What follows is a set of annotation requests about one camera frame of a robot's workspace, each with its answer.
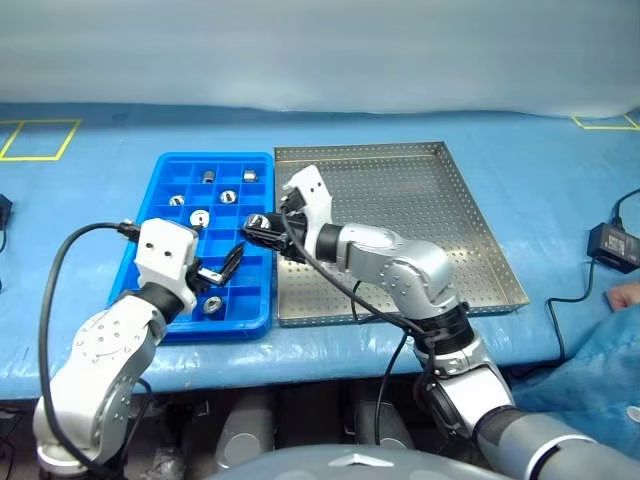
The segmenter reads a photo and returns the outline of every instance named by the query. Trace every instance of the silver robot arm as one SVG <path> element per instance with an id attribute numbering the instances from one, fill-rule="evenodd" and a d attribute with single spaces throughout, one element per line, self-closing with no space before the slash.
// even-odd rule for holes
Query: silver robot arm
<path id="1" fill-rule="evenodd" d="M 423 337 L 416 338 L 414 351 L 424 368 L 433 368 L 421 393 L 447 435 L 476 442 L 489 462 L 512 478 L 640 478 L 637 462 L 549 416 L 516 409 L 482 338 L 469 325 L 451 262 L 440 247 L 384 228 L 334 225 L 331 196 L 315 166 L 296 173 L 284 188 L 290 226 L 304 239 L 307 253 L 385 290 L 400 313 L 434 340 L 431 349 Z M 305 261 L 282 231 L 279 215 L 248 218 L 244 233 L 254 243 Z"/>
<path id="2" fill-rule="evenodd" d="M 243 251 L 241 246 L 234 249 L 218 273 L 200 265 L 197 242 L 191 229 L 158 218 L 144 222 L 135 257 L 140 290 L 125 294 L 80 327 L 69 359 L 51 380 L 62 432 L 97 465 L 113 463 L 122 448 L 133 387 L 151 364 L 167 325 L 193 310 L 197 292 L 226 282 Z M 43 398 L 36 406 L 33 431 L 38 462 L 49 477 L 91 478 L 52 432 Z"/>

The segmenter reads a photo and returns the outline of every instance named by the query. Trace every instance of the blue tray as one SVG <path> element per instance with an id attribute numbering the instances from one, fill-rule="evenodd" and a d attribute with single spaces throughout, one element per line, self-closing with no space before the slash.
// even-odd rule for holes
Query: blue tray
<path id="1" fill-rule="evenodd" d="M 244 183 L 245 169 L 258 175 L 255 183 Z M 202 183 L 202 174 L 215 172 L 212 184 Z M 209 227 L 200 232 L 196 255 L 205 267 L 219 271 L 225 255 L 244 241 L 240 228 L 251 213 L 273 211 L 273 158 L 266 153 L 166 153 L 158 159 L 147 187 L 137 223 L 164 218 L 190 226 L 194 210 L 209 211 Z M 224 190 L 238 193 L 235 204 L 223 204 Z M 173 195 L 184 195 L 184 205 L 170 206 Z M 137 246 L 129 244 L 109 295 L 112 304 L 120 293 L 138 290 L 138 269 L 133 263 Z M 271 326 L 273 253 L 245 243 L 240 267 L 222 288 L 210 288 L 198 297 L 190 315 L 180 315 L 168 327 L 165 342 L 192 343 L 220 339 L 247 339 L 264 335 Z M 214 315 L 202 312 L 204 299 L 218 295 L 223 307 Z"/>

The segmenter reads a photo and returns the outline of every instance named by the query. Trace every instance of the white wall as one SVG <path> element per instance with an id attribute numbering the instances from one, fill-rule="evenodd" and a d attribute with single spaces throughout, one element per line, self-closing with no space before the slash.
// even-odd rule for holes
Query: white wall
<path id="1" fill-rule="evenodd" d="M 3 0 L 0 101 L 640 105 L 640 0 Z"/>

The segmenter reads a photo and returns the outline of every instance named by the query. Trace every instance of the yellow tape marking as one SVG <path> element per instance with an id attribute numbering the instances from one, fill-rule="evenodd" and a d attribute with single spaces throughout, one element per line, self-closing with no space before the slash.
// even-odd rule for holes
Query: yellow tape marking
<path id="1" fill-rule="evenodd" d="M 72 123 L 73 126 L 69 131 L 68 135 L 60 145 L 60 148 L 56 152 L 55 155 L 52 156 L 26 156 L 26 157 L 5 157 L 5 154 L 11 147 L 11 144 L 15 141 L 16 137 L 20 133 L 20 131 L 24 128 L 25 125 L 33 124 L 33 123 Z M 44 120 L 2 120 L 0 121 L 0 125 L 13 125 L 17 124 L 16 129 L 13 131 L 11 136 L 7 139 L 2 149 L 0 149 L 0 162 L 27 162 L 27 161 L 44 161 L 44 162 L 56 162 L 60 160 L 64 152 L 66 151 L 69 143 L 73 140 L 76 132 L 78 131 L 78 127 L 82 123 L 82 120 L 78 118 L 52 118 L 52 119 L 44 119 Z"/>
<path id="2" fill-rule="evenodd" d="M 623 117 L 625 118 L 625 120 L 627 120 L 627 122 L 629 122 L 629 125 L 602 125 L 602 126 L 598 126 L 598 125 L 585 125 L 583 124 L 580 119 L 575 116 L 575 115 L 571 115 L 571 119 L 575 122 L 576 125 L 578 125 L 580 128 L 584 129 L 584 130 L 640 130 L 640 125 L 638 125 L 636 122 L 633 121 L 633 119 L 631 117 L 629 117 L 629 115 L 627 115 L 626 113 L 623 115 Z"/>

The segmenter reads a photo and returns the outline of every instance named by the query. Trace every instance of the metal tray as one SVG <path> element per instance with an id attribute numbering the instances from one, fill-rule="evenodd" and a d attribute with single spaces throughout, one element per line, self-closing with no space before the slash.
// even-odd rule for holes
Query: metal tray
<path id="1" fill-rule="evenodd" d="M 307 165 L 318 167 L 333 195 L 337 224 L 387 227 L 444 248 L 471 314 L 510 312 L 529 303 L 444 142 L 278 147 L 275 160 L 276 189 Z M 353 321 L 348 299 L 311 267 L 279 257 L 277 273 L 280 325 Z M 355 283 L 349 274 L 335 276 L 349 287 Z M 377 287 L 362 284 L 358 294 L 382 311 L 397 311 Z"/>

